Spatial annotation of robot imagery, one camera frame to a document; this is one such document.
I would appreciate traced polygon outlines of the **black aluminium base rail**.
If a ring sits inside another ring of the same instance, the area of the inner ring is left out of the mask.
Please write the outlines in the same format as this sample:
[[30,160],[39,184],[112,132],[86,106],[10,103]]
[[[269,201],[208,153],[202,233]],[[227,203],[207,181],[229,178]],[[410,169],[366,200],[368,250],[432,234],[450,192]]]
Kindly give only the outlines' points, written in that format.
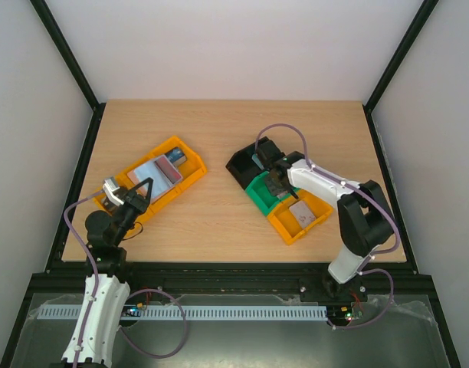
[[434,282],[411,263],[374,262],[344,286],[335,286],[325,263],[167,263],[129,262],[117,274],[132,291],[157,288],[169,294],[297,295],[304,302],[337,304],[370,294],[426,295],[437,298]]

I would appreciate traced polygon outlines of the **yellow triple storage bin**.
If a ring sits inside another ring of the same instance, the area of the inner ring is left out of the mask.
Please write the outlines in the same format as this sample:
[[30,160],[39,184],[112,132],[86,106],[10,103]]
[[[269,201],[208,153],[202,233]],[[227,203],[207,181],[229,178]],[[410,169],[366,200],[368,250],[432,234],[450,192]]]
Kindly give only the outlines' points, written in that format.
[[171,136],[144,157],[114,176],[118,196],[144,179],[153,179],[151,203],[137,221],[145,224],[207,173],[199,154],[177,136]]

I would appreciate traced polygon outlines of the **yellow single storage bin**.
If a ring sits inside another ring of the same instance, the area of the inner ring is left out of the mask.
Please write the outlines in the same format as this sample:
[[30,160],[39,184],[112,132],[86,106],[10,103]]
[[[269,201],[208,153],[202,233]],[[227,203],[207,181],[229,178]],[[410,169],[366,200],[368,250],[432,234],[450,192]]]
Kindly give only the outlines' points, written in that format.
[[333,213],[333,207],[310,192],[299,189],[298,198],[289,195],[268,214],[272,224],[286,245],[292,245],[314,226],[325,222]]

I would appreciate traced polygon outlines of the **black storage bin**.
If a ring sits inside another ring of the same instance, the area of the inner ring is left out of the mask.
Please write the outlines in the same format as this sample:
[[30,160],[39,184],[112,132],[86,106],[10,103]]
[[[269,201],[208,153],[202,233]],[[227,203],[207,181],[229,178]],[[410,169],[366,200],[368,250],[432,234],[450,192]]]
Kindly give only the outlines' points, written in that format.
[[240,149],[232,155],[225,165],[227,171],[235,179],[238,185],[245,190],[251,181],[266,169],[259,169],[252,161],[251,156],[255,153],[255,143]]

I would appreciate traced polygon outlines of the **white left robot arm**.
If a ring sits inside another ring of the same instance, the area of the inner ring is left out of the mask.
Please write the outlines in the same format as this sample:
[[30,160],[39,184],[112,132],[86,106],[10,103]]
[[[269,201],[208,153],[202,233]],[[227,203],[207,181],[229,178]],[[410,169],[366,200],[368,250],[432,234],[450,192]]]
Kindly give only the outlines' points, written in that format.
[[[84,299],[77,323],[58,367],[110,367],[116,328],[130,286],[125,281],[126,250],[120,243],[134,228],[136,220],[149,207],[153,179],[148,177],[119,197],[115,178],[103,182],[103,188],[69,205],[64,221],[84,250],[91,275],[85,279]],[[105,195],[116,206],[112,214],[97,210],[85,221],[84,241],[69,219],[69,212],[79,204]]]

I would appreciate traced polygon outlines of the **blue card stack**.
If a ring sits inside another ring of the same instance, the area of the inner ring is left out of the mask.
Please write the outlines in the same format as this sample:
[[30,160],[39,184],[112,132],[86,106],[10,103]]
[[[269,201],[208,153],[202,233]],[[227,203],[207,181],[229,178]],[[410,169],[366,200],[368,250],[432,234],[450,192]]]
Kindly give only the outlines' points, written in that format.
[[165,154],[165,156],[168,159],[168,161],[170,161],[170,163],[176,167],[179,167],[180,165],[182,165],[183,163],[187,161],[186,155],[178,146],[168,151]]

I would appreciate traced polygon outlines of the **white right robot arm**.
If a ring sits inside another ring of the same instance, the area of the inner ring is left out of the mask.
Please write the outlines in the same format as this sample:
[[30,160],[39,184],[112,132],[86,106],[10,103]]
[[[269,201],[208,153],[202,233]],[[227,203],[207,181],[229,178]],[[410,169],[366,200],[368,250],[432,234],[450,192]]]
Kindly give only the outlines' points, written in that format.
[[254,154],[276,186],[292,192],[303,189],[336,211],[343,246],[328,266],[325,295],[335,301],[350,291],[350,280],[362,273],[391,236],[400,244],[400,233],[381,186],[344,179],[318,166],[304,153],[285,154],[272,140],[254,144]]

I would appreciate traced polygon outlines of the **teal card stack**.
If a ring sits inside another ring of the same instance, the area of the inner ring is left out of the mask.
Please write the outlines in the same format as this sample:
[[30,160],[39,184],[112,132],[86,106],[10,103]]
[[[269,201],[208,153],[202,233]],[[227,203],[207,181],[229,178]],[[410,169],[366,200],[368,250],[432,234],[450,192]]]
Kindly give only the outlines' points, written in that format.
[[261,163],[261,161],[258,159],[256,153],[254,153],[254,154],[251,156],[251,159],[252,159],[252,161],[257,165],[257,167],[258,167],[259,169],[264,169],[264,166],[263,166],[263,164]]

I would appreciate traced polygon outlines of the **green storage bin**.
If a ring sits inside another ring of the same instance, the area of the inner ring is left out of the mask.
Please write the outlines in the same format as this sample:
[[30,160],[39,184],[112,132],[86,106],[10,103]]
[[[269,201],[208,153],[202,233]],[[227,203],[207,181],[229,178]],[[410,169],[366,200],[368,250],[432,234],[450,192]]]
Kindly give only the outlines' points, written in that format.
[[268,172],[262,172],[260,175],[256,176],[244,190],[265,217],[268,217],[274,208],[283,200],[290,197],[289,192],[272,195],[265,182],[268,176]]

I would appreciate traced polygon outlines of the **pale pink card stack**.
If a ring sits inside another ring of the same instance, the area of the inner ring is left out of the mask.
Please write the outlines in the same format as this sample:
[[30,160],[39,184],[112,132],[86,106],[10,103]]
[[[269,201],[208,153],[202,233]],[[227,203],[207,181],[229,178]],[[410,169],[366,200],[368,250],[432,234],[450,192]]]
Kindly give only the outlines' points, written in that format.
[[295,202],[289,210],[302,229],[309,228],[316,221],[316,216],[304,201]]

